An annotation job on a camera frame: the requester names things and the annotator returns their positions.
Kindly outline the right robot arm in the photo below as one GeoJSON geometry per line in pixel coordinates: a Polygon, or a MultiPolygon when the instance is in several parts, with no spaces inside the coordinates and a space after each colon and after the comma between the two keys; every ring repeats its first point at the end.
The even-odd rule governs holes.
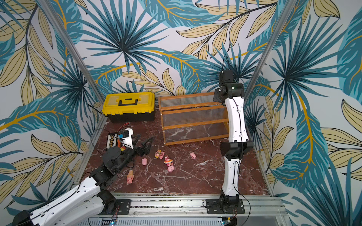
{"type": "Polygon", "coordinates": [[[219,73],[219,87],[214,92],[214,101],[226,107],[229,119],[228,141],[220,145],[225,173],[218,206],[223,213],[239,208],[239,168],[244,153],[253,148],[245,123],[244,95],[243,84],[234,82],[231,70],[223,69],[219,73]]]}

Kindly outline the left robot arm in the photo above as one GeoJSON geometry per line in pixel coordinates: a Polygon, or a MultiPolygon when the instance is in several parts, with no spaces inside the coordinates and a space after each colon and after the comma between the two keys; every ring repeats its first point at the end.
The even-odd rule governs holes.
{"type": "Polygon", "coordinates": [[[125,150],[110,147],[102,155],[102,165],[93,170],[79,185],[62,196],[32,211],[18,213],[13,226],[73,226],[100,213],[116,214],[116,198],[107,189],[136,156],[150,153],[154,138],[137,146],[138,140],[125,138],[125,150]]]}

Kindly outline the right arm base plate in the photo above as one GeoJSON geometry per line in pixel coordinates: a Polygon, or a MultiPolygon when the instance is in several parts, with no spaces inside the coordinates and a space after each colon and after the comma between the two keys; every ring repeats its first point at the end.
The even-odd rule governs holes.
{"type": "Polygon", "coordinates": [[[221,199],[206,199],[206,210],[208,214],[245,214],[241,199],[234,199],[228,203],[221,199]]]}

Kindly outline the pink yellow figure toy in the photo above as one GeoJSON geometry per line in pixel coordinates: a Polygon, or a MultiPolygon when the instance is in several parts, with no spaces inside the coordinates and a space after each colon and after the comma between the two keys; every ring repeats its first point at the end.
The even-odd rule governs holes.
{"type": "Polygon", "coordinates": [[[156,157],[157,159],[162,160],[162,159],[164,158],[164,155],[165,155],[165,152],[163,152],[163,151],[161,151],[161,150],[157,150],[157,151],[155,152],[155,157],[156,157]]]}

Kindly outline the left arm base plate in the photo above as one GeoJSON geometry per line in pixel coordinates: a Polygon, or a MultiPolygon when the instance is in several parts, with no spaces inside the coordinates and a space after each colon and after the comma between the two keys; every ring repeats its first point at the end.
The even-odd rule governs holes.
{"type": "Polygon", "coordinates": [[[111,201],[110,204],[105,205],[103,213],[108,215],[128,215],[131,202],[130,199],[111,201]]]}

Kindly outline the pink strawberry cake figure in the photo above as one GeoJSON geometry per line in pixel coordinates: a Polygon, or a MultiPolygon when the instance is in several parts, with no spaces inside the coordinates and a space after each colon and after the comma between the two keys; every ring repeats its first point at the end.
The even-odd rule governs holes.
{"type": "Polygon", "coordinates": [[[173,165],[173,160],[169,156],[165,156],[164,164],[170,167],[173,165]]]}

